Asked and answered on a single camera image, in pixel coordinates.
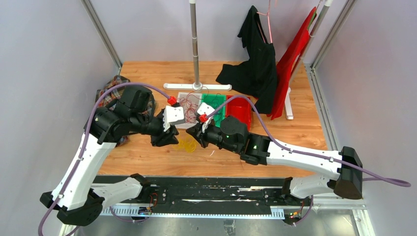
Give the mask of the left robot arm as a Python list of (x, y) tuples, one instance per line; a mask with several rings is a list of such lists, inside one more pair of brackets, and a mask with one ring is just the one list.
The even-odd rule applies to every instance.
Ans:
[(184, 121), (184, 110), (175, 97), (167, 96), (167, 106), (158, 115), (144, 119), (155, 87), (123, 83), (120, 88), (123, 89), (121, 98), (108, 106), (94, 105), (67, 172), (53, 191), (40, 197), (48, 211), (56, 210), (58, 219), (66, 225), (87, 226), (102, 210), (125, 200), (153, 201), (150, 182), (140, 174), (103, 187), (92, 187), (104, 160), (122, 137), (148, 135), (154, 147), (178, 143), (176, 125)]

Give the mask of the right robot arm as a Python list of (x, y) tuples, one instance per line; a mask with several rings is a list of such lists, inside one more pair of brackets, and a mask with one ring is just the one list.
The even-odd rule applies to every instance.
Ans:
[(294, 205), (311, 195), (333, 192), (351, 200), (362, 198), (363, 164), (356, 150), (343, 147), (337, 150), (317, 150), (300, 147), (250, 133), (247, 125), (233, 116), (222, 120), (219, 127), (213, 122), (198, 123), (186, 130), (203, 148), (209, 144), (240, 156), (251, 165), (283, 165), (314, 172), (307, 177), (285, 179), (281, 199)]

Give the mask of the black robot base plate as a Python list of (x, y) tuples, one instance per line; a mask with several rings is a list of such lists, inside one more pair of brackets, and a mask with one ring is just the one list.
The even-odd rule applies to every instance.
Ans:
[(150, 207), (154, 213), (255, 216), (272, 213), (272, 207), (306, 210), (311, 198), (285, 195), (282, 178), (157, 177), (140, 197), (123, 204)]

